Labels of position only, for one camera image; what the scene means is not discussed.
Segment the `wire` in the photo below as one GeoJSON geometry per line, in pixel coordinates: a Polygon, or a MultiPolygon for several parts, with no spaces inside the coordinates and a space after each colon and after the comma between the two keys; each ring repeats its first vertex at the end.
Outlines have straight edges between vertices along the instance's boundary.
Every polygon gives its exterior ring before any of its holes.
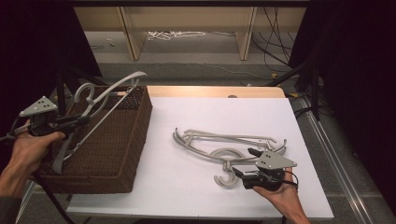
{"type": "Polygon", "coordinates": [[[293,37],[291,37],[290,33],[288,32],[288,36],[290,37],[291,41],[293,41],[293,43],[295,42],[295,40],[293,39],[293,37]]]}
{"type": "Polygon", "coordinates": [[[268,55],[270,55],[272,58],[274,58],[275,60],[279,61],[280,63],[283,63],[283,64],[285,64],[286,66],[289,66],[287,63],[285,63],[284,61],[282,61],[281,59],[279,59],[278,57],[276,57],[274,54],[272,54],[271,52],[269,52],[269,51],[267,50],[268,43],[267,43],[267,46],[265,46],[265,49],[263,49],[263,48],[254,40],[254,34],[252,34],[252,36],[251,36],[251,42],[253,42],[253,44],[254,44],[258,49],[260,49],[262,52],[264,52],[265,54],[268,54],[268,55]]]}
{"type": "Polygon", "coordinates": [[[259,35],[260,35],[260,37],[262,38],[263,41],[265,41],[266,43],[268,43],[268,44],[270,44],[270,45],[277,46],[277,47],[281,47],[281,48],[285,48],[285,49],[291,49],[291,48],[289,48],[289,47],[285,47],[285,46],[282,46],[282,45],[274,44],[274,43],[268,41],[267,39],[265,39],[265,38],[262,36],[262,33],[261,33],[261,32],[259,32],[259,35]]]}
{"type": "MultiPolygon", "coordinates": [[[[143,49],[143,51],[145,51],[146,53],[150,54],[150,52],[148,52],[144,46],[142,46],[142,49],[143,49]]],[[[158,61],[155,61],[154,59],[152,59],[152,57],[150,57],[150,59],[151,59],[153,62],[159,63],[159,64],[165,64],[165,63],[181,63],[181,62],[174,62],[174,61],[158,62],[158,61]]],[[[251,76],[254,76],[254,77],[259,77],[259,78],[262,78],[262,79],[272,79],[272,77],[261,77],[261,76],[259,76],[259,75],[255,75],[255,74],[249,73],[249,72],[235,72],[235,71],[231,71],[231,70],[228,70],[228,69],[226,69],[226,68],[224,68],[224,67],[217,66],[217,65],[209,65],[209,64],[206,64],[206,63],[195,63],[195,64],[199,64],[199,65],[204,66],[204,67],[218,68],[218,69],[224,70],[224,71],[226,71],[226,72],[228,72],[228,73],[231,73],[231,74],[246,74],[246,75],[251,75],[251,76]]]]}
{"type": "Polygon", "coordinates": [[[214,35],[226,35],[226,36],[235,36],[234,32],[208,32],[214,35]]]}
{"type": "Polygon", "coordinates": [[[85,221],[82,224],[87,224],[88,222],[90,222],[91,217],[87,217],[87,219],[85,219],[85,221]]]}
{"type": "Polygon", "coordinates": [[[303,98],[305,96],[310,96],[310,94],[309,93],[307,93],[307,94],[299,94],[299,96],[297,96],[297,97],[291,96],[292,98],[290,99],[290,103],[293,103],[294,101],[296,101],[298,99],[301,99],[301,98],[303,98]]]}
{"type": "Polygon", "coordinates": [[[35,178],[35,181],[43,188],[43,190],[46,192],[47,196],[49,196],[49,199],[52,201],[52,203],[55,205],[56,209],[58,212],[61,214],[61,216],[64,218],[64,220],[68,224],[76,224],[64,211],[62,208],[61,204],[58,202],[58,200],[55,198],[53,195],[52,191],[50,190],[50,187],[47,185],[45,180],[41,178],[40,174],[38,172],[33,173],[33,177],[35,178]]]}
{"type": "Polygon", "coordinates": [[[279,41],[282,50],[283,50],[283,54],[285,55],[286,59],[289,60],[289,54],[287,53],[287,51],[285,50],[285,47],[283,46],[283,42],[282,42],[282,38],[280,37],[280,32],[279,32],[279,24],[277,22],[277,12],[278,12],[278,7],[274,7],[275,10],[275,19],[274,19],[274,23],[271,22],[270,17],[268,16],[267,10],[265,9],[265,7],[263,8],[264,12],[265,12],[265,16],[267,17],[267,20],[270,22],[271,28],[272,28],[272,32],[270,35],[270,39],[269,41],[271,41],[271,36],[272,34],[275,34],[277,37],[277,40],[279,41]]]}
{"type": "MultiPolygon", "coordinates": [[[[318,105],[318,109],[328,108],[328,107],[329,107],[328,105],[318,105]]],[[[297,118],[299,118],[302,114],[304,114],[304,113],[306,113],[306,112],[308,112],[308,111],[310,111],[310,110],[312,110],[312,107],[311,107],[311,106],[305,107],[305,108],[302,108],[302,109],[298,109],[298,110],[294,111],[293,113],[295,114],[296,119],[297,119],[297,118]]],[[[319,111],[319,113],[321,113],[321,114],[323,114],[323,115],[325,115],[325,116],[332,117],[332,114],[326,114],[326,113],[323,113],[323,112],[320,112],[320,111],[319,111]]]]}
{"type": "Polygon", "coordinates": [[[239,84],[241,84],[242,86],[244,86],[244,87],[246,87],[246,86],[249,86],[250,84],[245,84],[245,83],[243,83],[242,81],[239,81],[239,84]]]}
{"type": "Polygon", "coordinates": [[[20,115],[18,115],[15,119],[14,122],[12,123],[11,129],[9,130],[9,134],[14,134],[15,131],[15,126],[17,126],[18,121],[20,120],[20,115]]]}
{"type": "Polygon", "coordinates": [[[172,37],[194,37],[194,36],[199,36],[199,35],[205,35],[204,32],[148,32],[151,36],[148,37],[148,40],[153,40],[153,39],[161,39],[161,40],[171,40],[172,37]]]}
{"type": "Polygon", "coordinates": [[[293,173],[293,172],[290,172],[290,171],[285,171],[285,173],[289,173],[289,174],[293,175],[294,178],[296,178],[296,187],[298,188],[298,186],[299,186],[299,181],[298,181],[297,175],[296,175],[295,173],[293,173]]]}

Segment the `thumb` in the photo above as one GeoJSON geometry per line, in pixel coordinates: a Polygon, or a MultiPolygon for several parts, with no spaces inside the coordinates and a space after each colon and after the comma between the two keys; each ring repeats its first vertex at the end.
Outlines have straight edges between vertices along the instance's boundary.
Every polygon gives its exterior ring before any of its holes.
{"type": "Polygon", "coordinates": [[[269,191],[266,190],[265,188],[261,188],[258,186],[254,186],[253,190],[256,191],[257,193],[259,193],[262,197],[267,198],[269,191]]]}
{"type": "Polygon", "coordinates": [[[43,143],[49,145],[52,142],[61,141],[65,135],[61,132],[55,132],[42,137],[43,143]]]}

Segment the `black curtain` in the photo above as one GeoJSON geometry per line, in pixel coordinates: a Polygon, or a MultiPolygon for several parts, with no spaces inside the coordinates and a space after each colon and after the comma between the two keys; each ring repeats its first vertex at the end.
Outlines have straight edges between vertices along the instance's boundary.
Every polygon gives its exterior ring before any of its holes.
{"type": "MultiPolygon", "coordinates": [[[[347,1],[342,9],[339,34],[320,55],[319,74],[348,140],[396,215],[396,2],[347,1]]],[[[293,65],[306,57],[318,38],[315,29],[328,15],[315,10],[305,14],[309,18],[296,38],[300,46],[293,49],[293,65]]]]}

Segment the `finger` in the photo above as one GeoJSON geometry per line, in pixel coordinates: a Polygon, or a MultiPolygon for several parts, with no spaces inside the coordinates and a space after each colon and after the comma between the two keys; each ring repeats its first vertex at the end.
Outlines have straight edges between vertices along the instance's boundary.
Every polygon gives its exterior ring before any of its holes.
{"type": "Polygon", "coordinates": [[[30,121],[26,120],[26,122],[19,128],[16,128],[13,132],[15,135],[19,135],[21,133],[26,133],[28,131],[28,127],[30,126],[30,121]]]}
{"type": "Polygon", "coordinates": [[[292,181],[293,180],[293,175],[292,175],[292,173],[293,173],[293,169],[291,168],[291,167],[286,167],[285,168],[285,177],[284,177],[284,179],[285,180],[289,180],[289,181],[292,181]]]}
{"type": "Polygon", "coordinates": [[[270,191],[266,190],[265,188],[261,188],[258,186],[254,186],[253,190],[259,193],[264,198],[267,198],[267,195],[270,193],[270,191]]]}
{"type": "Polygon", "coordinates": [[[42,136],[40,142],[46,147],[52,142],[61,141],[62,139],[64,139],[64,137],[65,137],[64,133],[55,132],[55,133],[51,133],[51,134],[42,136]]]}

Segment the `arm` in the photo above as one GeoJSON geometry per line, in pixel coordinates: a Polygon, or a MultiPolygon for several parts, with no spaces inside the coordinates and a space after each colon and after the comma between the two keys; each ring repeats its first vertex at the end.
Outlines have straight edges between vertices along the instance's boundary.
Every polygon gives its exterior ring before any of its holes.
{"type": "Polygon", "coordinates": [[[47,146],[62,140],[63,133],[33,137],[28,132],[18,135],[11,159],[0,175],[0,223],[15,223],[25,184],[47,154],[47,146]]]}
{"type": "MultiPolygon", "coordinates": [[[[286,168],[286,171],[290,173],[285,173],[285,180],[293,181],[291,167],[286,168]]],[[[262,197],[266,198],[283,216],[291,220],[293,223],[310,223],[300,203],[297,189],[294,186],[283,184],[277,191],[269,191],[257,186],[253,189],[262,197]]]]}

